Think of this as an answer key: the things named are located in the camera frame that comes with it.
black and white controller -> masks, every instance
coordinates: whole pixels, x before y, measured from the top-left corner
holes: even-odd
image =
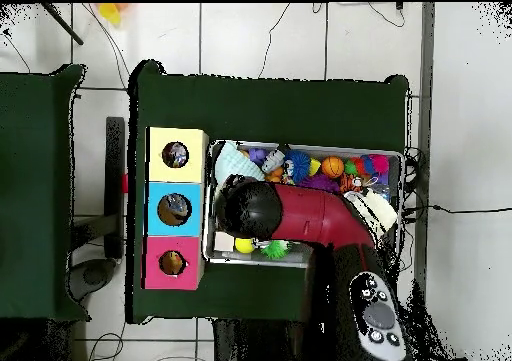
[[[364,350],[380,361],[404,361],[405,341],[384,281],[375,273],[361,272],[350,282],[349,293]]]

purple ball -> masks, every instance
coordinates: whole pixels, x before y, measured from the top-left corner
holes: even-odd
[[[265,158],[267,156],[267,151],[259,148],[251,148],[249,149],[249,159],[256,165],[263,165]]]

yellow ball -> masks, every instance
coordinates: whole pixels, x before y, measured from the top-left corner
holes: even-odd
[[[255,250],[254,245],[252,244],[252,239],[235,239],[235,248],[238,252],[242,254],[250,254]]]

box with circular hole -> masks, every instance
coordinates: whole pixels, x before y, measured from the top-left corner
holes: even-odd
[[[169,206],[176,198],[186,203],[183,213]],[[147,235],[200,237],[203,204],[203,184],[149,182]]]
[[[185,157],[173,162],[169,152],[176,144],[183,149]],[[208,136],[202,130],[148,127],[146,147],[146,179],[149,181],[204,182]]]
[[[181,261],[174,266],[172,259]],[[144,289],[196,290],[204,270],[199,237],[149,236]]]

orange ball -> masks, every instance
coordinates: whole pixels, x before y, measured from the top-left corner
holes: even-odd
[[[270,175],[281,178],[283,173],[284,173],[283,167],[277,167],[272,173],[270,173]]]
[[[336,179],[343,174],[343,161],[338,157],[327,157],[322,161],[322,173],[331,179]]]

